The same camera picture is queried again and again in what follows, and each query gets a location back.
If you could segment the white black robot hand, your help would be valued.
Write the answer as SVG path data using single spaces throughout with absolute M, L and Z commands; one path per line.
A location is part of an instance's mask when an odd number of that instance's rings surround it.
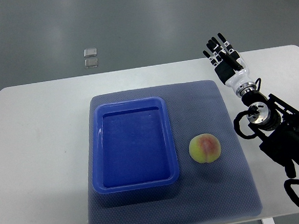
M 249 68 L 232 44 L 221 34 L 212 37 L 206 44 L 204 56 L 213 65 L 220 81 L 231 88 L 237 97 L 256 90 L 256 83 L 250 78 Z

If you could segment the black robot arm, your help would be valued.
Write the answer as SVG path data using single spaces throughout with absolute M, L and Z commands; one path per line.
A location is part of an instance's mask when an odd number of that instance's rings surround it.
M 273 94 L 265 97 L 253 82 L 240 85 L 236 95 L 248 109 L 235 117 L 234 130 L 246 140 L 261 139 L 261 151 L 284 167 L 284 189 L 299 207 L 292 189 L 299 185 L 299 111 Z

